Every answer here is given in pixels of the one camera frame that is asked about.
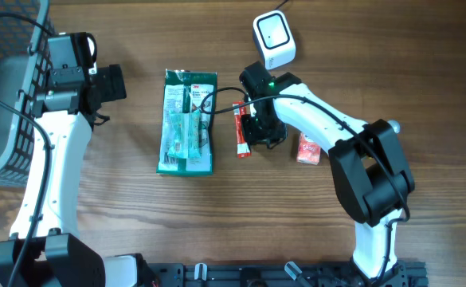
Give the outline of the green 3M package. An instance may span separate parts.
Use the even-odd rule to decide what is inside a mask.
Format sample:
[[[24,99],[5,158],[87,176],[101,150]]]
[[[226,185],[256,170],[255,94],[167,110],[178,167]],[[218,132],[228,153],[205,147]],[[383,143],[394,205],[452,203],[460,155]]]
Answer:
[[[156,171],[159,174],[179,176],[203,176],[213,173],[213,145],[210,129],[213,126],[213,111],[217,89],[217,74],[190,72],[185,70],[167,70],[163,94],[163,119],[159,162]],[[179,159],[168,155],[173,128],[170,123],[171,113],[201,113],[199,147],[201,157],[197,159]]]

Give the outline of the red stick sachet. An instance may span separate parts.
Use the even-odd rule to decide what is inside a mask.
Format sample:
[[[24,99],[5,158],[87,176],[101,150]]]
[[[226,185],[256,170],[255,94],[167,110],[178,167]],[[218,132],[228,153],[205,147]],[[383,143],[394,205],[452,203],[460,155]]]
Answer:
[[[239,106],[239,105],[241,105],[243,103],[244,103],[243,101],[233,102],[233,107],[235,108],[233,110],[233,113],[234,113],[235,126],[236,126],[237,157],[238,158],[245,158],[245,157],[249,157],[251,155],[251,151],[249,149],[249,146],[245,141],[245,136],[244,136],[244,133],[243,133],[243,124],[242,124],[242,121],[241,121],[241,117],[246,114],[246,109],[245,109],[245,107],[236,108],[236,106]]]

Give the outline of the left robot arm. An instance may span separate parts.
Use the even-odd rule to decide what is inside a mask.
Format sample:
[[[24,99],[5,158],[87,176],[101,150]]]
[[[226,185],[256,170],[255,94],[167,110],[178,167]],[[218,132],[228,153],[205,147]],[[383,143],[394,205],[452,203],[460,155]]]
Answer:
[[[98,69],[90,33],[48,40],[52,67],[31,104],[33,158],[22,207],[0,242],[3,286],[137,286],[134,255],[101,257],[79,239],[80,169],[103,102],[126,96],[119,65]]]

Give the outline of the orange jar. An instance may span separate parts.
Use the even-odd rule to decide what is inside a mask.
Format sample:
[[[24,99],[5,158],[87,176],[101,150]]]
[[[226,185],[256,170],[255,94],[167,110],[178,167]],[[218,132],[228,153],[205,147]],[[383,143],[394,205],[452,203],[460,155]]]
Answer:
[[[299,137],[296,161],[298,163],[318,165],[320,161],[320,154],[321,147],[301,132]]]

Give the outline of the teal snack packet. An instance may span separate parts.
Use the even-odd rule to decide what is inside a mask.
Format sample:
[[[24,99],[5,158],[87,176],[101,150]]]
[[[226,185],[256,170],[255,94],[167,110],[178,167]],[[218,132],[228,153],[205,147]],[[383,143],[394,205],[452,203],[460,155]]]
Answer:
[[[201,157],[199,147],[201,113],[171,113],[170,123],[173,137],[168,155],[179,159],[197,159]]]

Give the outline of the yellow dish soap bottle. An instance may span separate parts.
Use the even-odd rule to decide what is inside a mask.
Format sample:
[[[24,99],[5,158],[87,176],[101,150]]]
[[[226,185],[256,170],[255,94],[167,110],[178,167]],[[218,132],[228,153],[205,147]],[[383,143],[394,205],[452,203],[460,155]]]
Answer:
[[[396,120],[388,120],[387,123],[392,127],[396,134],[400,133],[401,125]]]

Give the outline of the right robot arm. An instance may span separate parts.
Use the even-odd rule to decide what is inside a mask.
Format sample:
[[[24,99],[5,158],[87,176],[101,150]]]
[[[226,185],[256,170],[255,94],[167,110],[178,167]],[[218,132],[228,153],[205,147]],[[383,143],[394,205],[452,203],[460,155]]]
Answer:
[[[319,99],[291,73],[272,76],[259,62],[239,76],[253,114],[241,121],[249,146],[272,149],[293,126],[328,155],[339,203],[355,222],[352,261],[367,284],[386,283],[395,270],[395,228],[410,218],[407,198],[415,181],[398,126],[371,124],[348,116]]]

